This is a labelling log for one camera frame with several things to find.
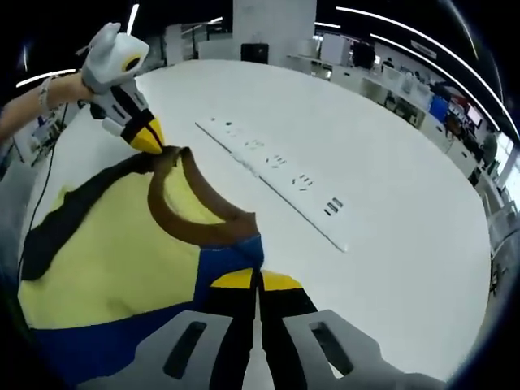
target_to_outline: cabinet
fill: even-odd
[[[453,140],[451,148],[446,154],[453,163],[462,171],[465,177],[470,177],[477,167],[477,160],[459,140]]]

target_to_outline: person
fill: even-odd
[[[46,104],[41,104],[41,85],[0,106],[0,145],[18,132],[25,124],[52,111],[64,103],[90,100],[92,92],[83,84],[81,74],[75,73],[50,80]]]
[[[490,132],[486,135],[482,144],[483,160],[486,163],[486,167],[489,167],[495,161],[497,147],[496,134]]]
[[[383,65],[385,65],[387,67],[391,67],[392,69],[395,68],[393,66],[393,62],[392,62],[392,59],[390,57],[388,57],[386,60],[383,61]]]

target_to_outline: cable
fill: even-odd
[[[68,108],[68,103],[65,106],[65,110],[63,111],[62,127],[63,127],[64,121],[65,121],[65,114],[67,113],[67,108]],[[49,169],[47,171],[47,177],[45,178],[45,183],[43,184],[43,189],[41,191],[40,198],[38,199],[38,202],[36,203],[36,206],[34,207],[34,210],[32,211],[31,222],[29,222],[29,228],[27,230],[27,234],[29,234],[31,232],[31,229],[33,228],[34,217],[36,216],[38,207],[40,206],[41,200],[43,199],[43,196],[45,195],[46,190],[47,190],[47,184],[49,183],[50,172],[52,171],[52,163],[54,161],[54,149],[56,148],[57,143],[58,143],[58,140],[56,140],[54,145],[52,145],[52,147],[50,148],[50,162],[49,162]],[[21,276],[22,276],[21,271],[22,271],[22,267],[24,264],[24,252],[25,252],[25,245],[24,245],[24,249],[22,250],[22,256],[18,263],[18,283],[21,282]]]

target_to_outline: wrist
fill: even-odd
[[[59,77],[50,82],[48,105],[53,109],[63,103],[90,100],[92,93],[83,85],[81,74]]]

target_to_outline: ceiling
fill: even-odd
[[[196,23],[220,16],[230,23],[232,1],[141,0],[132,34],[144,38],[159,34],[169,24]],[[514,51],[509,44],[515,15],[505,11],[505,0],[453,2],[456,9],[449,0],[318,0],[316,20],[339,24],[341,32],[349,35],[369,37],[370,33],[377,33],[404,46],[410,46],[413,38],[435,49],[430,42],[418,39],[403,28],[363,15],[340,12],[336,6],[370,11],[400,21],[457,53],[497,95],[501,95],[501,86],[506,98],[520,96],[520,75],[515,69]],[[2,95],[10,97],[19,92],[14,89],[15,83],[30,76],[79,67],[81,59],[75,52],[88,44],[106,22],[119,21],[126,28],[133,3],[132,0],[106,0],[95,2],[97,6],[91,2],[41,2],[29,6],[21,2],[19,5],[12,3],[7,11],[2,10],[0,25],[5,30],[2,41],[6,42],[0,62]],[[27,72],[22,59],[24,46],[29,48]],[[475,77],[442,50],[435,51],[439,55],[437,63],[456,76],[486,107],[489,106],[500,124],[507,124],[502,109]],[[501,82],[497,79],[497,69]]]

